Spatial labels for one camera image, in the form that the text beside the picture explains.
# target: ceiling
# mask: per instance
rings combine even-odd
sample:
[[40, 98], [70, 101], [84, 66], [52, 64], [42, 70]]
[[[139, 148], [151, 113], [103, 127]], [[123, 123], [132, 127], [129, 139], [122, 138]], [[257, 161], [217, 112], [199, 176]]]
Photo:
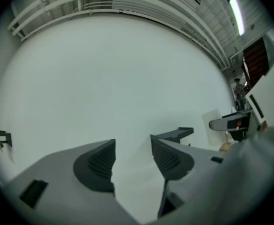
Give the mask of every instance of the ceiling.
[[[11, 26], [16, 30], [19, 24], [26, 23], [30, 16], [45, 9], [60, 0], [13, 0], [11, 7], [15, 17], [32, 3], [36, 3], [17, 22]], [[191, 41], [210, 55], [220, 69], [234, 66], [234, 60], [242, 50], [255, 42], [267, 31], [274, 27], [267, 10], [259, 0], [237, 0], [242, 11], [245, 34], [239, 36], [235, 17], [227, 0], [80, 0], [82, 9], [94, 12], [128, 13], [140, 15], [163, 23], [184, 34]], [[80, 14], [79, 0], [60, 4], [48, 9], [21, 27], [18, 34], [22, 40], [29, 38], [37, 31], [62, 22], [59, 18]]]

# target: black rectangular slot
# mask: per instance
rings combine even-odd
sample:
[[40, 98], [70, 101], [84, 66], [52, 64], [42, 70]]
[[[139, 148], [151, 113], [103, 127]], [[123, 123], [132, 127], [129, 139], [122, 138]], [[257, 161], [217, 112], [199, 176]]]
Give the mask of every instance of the black rectangular slot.
[[256, 99], [254, 98], [254, 96], [252, 94], [250, 95], [250, 99], [253, 101], [255, 107], [257, 108], [257, 111], [259, 112], [260, 117], [264, 118], [264, 115], [263, 115], [263, 113], [262, 113], [262, 111], [261, 111], [261, 109], [260, 109], [260, 107], [259, 107]]
[[20, 199], [31, 208], [34, 208], [47, 185], [47, 182], [35, 179], [22, 193]]
[[223, 158], [221, 158], [221, 157], [212, 157], [211, 161], [214, 161], [216, 163], [222, 163]]

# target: white backdrop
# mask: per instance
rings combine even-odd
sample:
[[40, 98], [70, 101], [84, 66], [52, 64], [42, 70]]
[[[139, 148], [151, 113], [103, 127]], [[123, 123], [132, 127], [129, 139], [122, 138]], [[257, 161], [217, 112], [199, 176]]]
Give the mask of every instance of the white backdrop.
[[207, 148], [201, 115], [230, 113], [232, 97], [216, 65], [186, 39], [129, 16], [95, 16], [49, 28], [21, 46], [0, 85], [0, 153], [6, 183], [41, 157], [116, 139], [116, 199], [138, 221], [154, 220], [164, 179], [150, 134], [193, 127]]

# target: ceiling lamp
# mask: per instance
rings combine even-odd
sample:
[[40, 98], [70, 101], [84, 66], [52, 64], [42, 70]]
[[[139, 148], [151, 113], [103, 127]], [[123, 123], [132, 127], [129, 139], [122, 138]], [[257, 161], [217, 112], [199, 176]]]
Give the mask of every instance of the ceiling lamp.
[[237, 22], [237, 26], [238, 26], [238, 31], [239, 31], [239, 35], [243, 35], [244, 34], [244, 22], [242, 20], [242, 16], [241, 16], [241, 12], [239, 9], [239, 5], [237, 3], [237, 0], [229, 0], [229, 3], [232, 7], [236, 22]]

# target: person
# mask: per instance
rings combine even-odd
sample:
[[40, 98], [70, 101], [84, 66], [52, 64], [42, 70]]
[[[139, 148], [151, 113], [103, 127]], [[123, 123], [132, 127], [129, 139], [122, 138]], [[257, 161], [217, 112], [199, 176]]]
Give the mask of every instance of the person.
[[239, 83], [240, 82], [239, 78], [236, 78], [235, 82], [236, 82], [235, 93], [236, 93], [238, 102], [240, 104], [240, 110], [243, 110], [244, 109], [244, 97], [245, 97], [244, 86]]

